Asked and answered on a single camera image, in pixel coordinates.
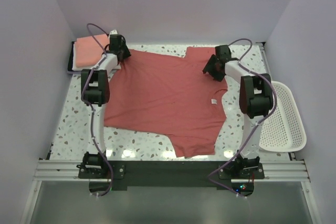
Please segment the red t-shirt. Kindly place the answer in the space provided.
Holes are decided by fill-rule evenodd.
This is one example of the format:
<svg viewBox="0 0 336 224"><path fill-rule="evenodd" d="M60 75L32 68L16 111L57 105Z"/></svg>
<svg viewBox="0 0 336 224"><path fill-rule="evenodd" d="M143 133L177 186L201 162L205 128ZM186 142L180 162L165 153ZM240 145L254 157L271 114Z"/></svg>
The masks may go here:
<svg viewBox="0 0 336 224"><path fill-rule="evenodd" d="M212 47L188 47L184 57L131 50L109 82L104 125L165 135L177 157L213 155L228 89L203 73L214 53Z"/></svg>

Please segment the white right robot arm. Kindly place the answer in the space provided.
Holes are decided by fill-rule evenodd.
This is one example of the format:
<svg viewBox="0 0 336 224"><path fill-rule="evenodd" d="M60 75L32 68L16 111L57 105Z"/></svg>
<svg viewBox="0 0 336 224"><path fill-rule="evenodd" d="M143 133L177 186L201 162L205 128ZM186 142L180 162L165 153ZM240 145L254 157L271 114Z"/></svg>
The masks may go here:
<svg viewBox="0 0 336 224"><path fill-rule="evenodd" d="M256 159L259 156L259 141L264 120L273 113L275 92L270 75L256 73L244 67L240 60L233 58L228 45L215 47L203 69L216 81L225 76L239 84L239 107L244 115L244 131L239 156Z"/></svg>

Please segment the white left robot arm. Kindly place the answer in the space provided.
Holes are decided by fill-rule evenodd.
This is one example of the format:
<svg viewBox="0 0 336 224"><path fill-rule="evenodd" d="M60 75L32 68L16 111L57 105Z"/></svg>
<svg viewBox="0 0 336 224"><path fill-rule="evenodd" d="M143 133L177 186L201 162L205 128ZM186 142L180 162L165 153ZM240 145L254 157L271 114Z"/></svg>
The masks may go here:
<svg viewBox="0 0 336 224"><path fill-rule="evenodd" d="M109 45L103 48L101 59L91 69L81 71L81 99L87 106L89 136L81 169L89 169L97 178L108 174L103 122L110 99L108 75L121 68L120 62L130 56L124 36L113 30L108 35Z"/></svg>

